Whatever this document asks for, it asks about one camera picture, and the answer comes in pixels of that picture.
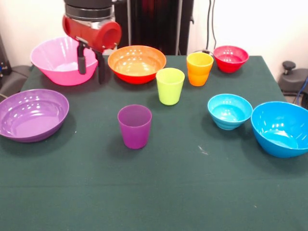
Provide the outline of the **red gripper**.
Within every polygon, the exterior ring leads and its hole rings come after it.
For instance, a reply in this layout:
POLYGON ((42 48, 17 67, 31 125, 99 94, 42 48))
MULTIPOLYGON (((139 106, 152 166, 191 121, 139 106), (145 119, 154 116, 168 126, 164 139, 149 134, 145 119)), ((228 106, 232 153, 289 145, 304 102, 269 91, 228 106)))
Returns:
POLYGON ((84 49, 86 44, 94 49, 97 60, 97 72, 99 84, 103 84, 105 75, 105 59, 101 52, 114 49, 120 42, 122 29, 120 25, 112 20, 97 22, 96 26, 90 22, 74 20, 63 16, 64 32, 74 40, 79 41, 77 47, 77 64, 80 74, 86 74, 86 60, 84 49))

